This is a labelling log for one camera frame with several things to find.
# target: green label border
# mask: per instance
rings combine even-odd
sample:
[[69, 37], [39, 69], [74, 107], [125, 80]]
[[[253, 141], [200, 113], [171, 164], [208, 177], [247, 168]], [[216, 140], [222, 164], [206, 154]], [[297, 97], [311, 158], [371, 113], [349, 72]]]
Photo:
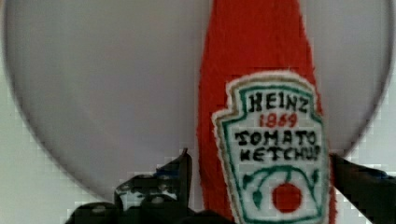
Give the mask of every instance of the green label border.
[[[230, 119], [230, 120], [221, 120], [221, 128], [223, 130], [223, 134], [224, 134], [224, 140], [225, 140], [225, 147], [226, 147], [226, 153], [227, 156], [229, 158], [229, 163], [231, 164], [230, 166], [228, 166], [229, 168], [231, 168], [231, 172], [233, 173], [233, 179], [234, 179], [234, 183], [236, 185], [236, 189], [238, 191], [238, 197], [239, 197], [239, 202], [240, 205], [242, 207], [242, 212], [243, 212], [243, 219], [246, 221], [246, 223], [251, 223], [251, 224], [293, 224], [296, 222], [300, 222], [300, 221], [305, 221], [305, 220], [310, 220], [310, 219], [315, 219], [318, 217], [321, 217], [324, 215], [324, 204], [328, 201], [328, 190], [329, 190], [329, 172], [328, 172], [328, 166], [329, 166], [329, 160], [326, 159], [324, 163], [323, 167], [323, 172], [324, 172], [324, 180], [323, 180], [323, 184], [325, 187], [325, 190], [323, 190], [322, 193], [322, 205], [320, 206], [320, 210], [317, 216], [310, 216], [310, 217], [300, 217], [294, 220], [278, 220], [278, 221], [263, 221], [263, 220], [257, 220], [257, 219], [251, 219], [247, 216], [247, 211], [246, 208], [244, 206], [244, 202], [242, 200], [241, 197], [241, 187], [239, 185], [239, 183], [237, 183], [238, 178], [235, 175], [235, 168], [234, 168], [234, 162], [233, 162], [233, 158], [231, 156], [231, 147], [230, 147], [230, 141], [228, 139], [228, 127], [231, 124], [234, 124], [240, 120], [243, 120], [247, 117], [248, 115], [248, 110], [247, 110], [247, 93], [250, 91], [266, 91], [266, 90], [282, 90], [282, 91], [291, 91], [294, 92], [296, 94], [300, 94], [302, 96], [308, 97], [310, 99], [310, 117], [312, 120], [316, 121], [322, 128], [322, 133], [324, 133], [324, 128], [323, 128], [323, 122], [321, 117], [316, 113], [315, 107], [314, 107], [314, 97], [311, 93], [308, 93], [306, 91], [301, 91], [297, 88], [293, 88], [290, 86], [286, 86], [286, 85], [270, 85], [270, 86], [252, 86], [252, 87], [247, 87], [244, 89], [241, 89], [238, 93], [239, 93], [239, 97], [240, 100], [242, 101], [242, 111], [243, 111], [243, 115], [240, 118], [237, 119]], [[328, 149], [327, 149], [327, 144], [326, 144], [326, 139], [324, 137], [325, 134], [322, 135], [322, 143], [323, 143], [323, 155], [328, 155]]]

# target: white round plate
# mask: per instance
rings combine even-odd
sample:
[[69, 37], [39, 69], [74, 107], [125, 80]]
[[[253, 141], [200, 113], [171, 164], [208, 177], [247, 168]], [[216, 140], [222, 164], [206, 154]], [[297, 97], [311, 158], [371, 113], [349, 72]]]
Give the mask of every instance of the white round plate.
[[[209, 0], [12, 0], [7, 77], [37, 141], [86, 189], [114, 188], [188, 147]], [[333, 152], [364, 133], [389, 82], [391, 1], [301, 1]]]

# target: stitched embroidery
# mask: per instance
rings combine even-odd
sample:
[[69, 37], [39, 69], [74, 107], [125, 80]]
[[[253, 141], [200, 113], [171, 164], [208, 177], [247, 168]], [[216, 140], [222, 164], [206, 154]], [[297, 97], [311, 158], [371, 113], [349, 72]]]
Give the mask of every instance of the stitched embroidery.
[[227, 94], [212, 121], [235, 221], [327, 222], [328, 149], [314, 88], [274, 71], [234, 80]]

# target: knit texture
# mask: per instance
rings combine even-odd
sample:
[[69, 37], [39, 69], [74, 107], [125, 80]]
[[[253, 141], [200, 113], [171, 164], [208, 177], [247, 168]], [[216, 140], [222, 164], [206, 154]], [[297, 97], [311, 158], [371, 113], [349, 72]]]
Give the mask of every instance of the knit texture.
[[[227, 106], [226, 84], [263, 71], [289, 70], [316, 88], [312, 52], [298, 0], [214, 0], [199, 86], [200, 175], [205, 208], [233, 219], [219, 160], [212, 115]], [[329, 223], [335, 221], [330, 185]]]

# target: black object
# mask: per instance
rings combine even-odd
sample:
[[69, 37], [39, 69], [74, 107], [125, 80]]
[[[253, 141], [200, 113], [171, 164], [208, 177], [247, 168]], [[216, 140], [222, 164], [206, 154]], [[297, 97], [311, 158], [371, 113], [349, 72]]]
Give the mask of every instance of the black object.
[[396, 223], [396, 179], [332, 155], [335, 187], [374, 224]]
[[[396, 223], [394, 177], [336, 155], [331, 160], [335, 187], [361, 213], [374, 224]], [[114, 194], [115, 204], [82, 205], [66, 224], [233, 224], [210, 210], [192, 211], [188, 207], [190, 187], [191, 156], [185, 149], [154, 175], [137, 175], [121, 184]]]

